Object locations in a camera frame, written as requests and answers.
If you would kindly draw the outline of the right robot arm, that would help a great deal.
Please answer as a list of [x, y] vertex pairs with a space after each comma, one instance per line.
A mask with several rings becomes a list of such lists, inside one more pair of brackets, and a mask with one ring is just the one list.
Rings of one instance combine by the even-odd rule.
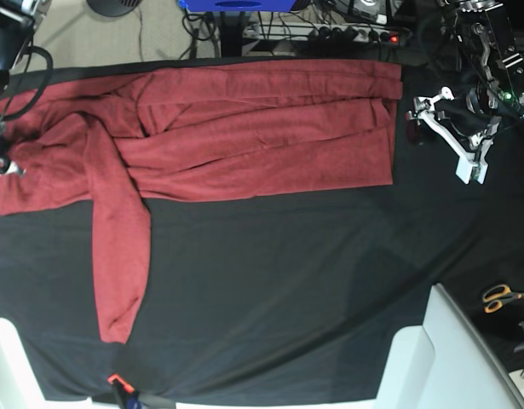
[[[29, 112], [49, 85], [54, 68], [53, 57], [46, 49], [36, 46], [33, 40], [51, 4], [47, 0], [0, 1], [0, 98], [9, 86], [10, 72], [23, 58], [40, 55], [46, 61], [43, 81], [31, 100], [17, 112], [9, 113], [9, 106], [19, 92], [15, 89], [0, 112], [0, 139], [3, 138], [6, 123]], [[14, 173], [22, 175], [24, 170], [0, 149], [0, 176]]]

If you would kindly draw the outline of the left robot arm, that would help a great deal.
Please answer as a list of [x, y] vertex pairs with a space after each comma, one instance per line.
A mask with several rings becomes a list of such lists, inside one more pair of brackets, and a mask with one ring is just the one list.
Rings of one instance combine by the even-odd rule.
[[496, 137], [524, 121], [524, 56], [500, 1], [439, 1], [417, 26], [418, 45], [441, 81], [416, 96], [406, 120], [426, 125], [457, 155], [456, 176], [482, 184]]

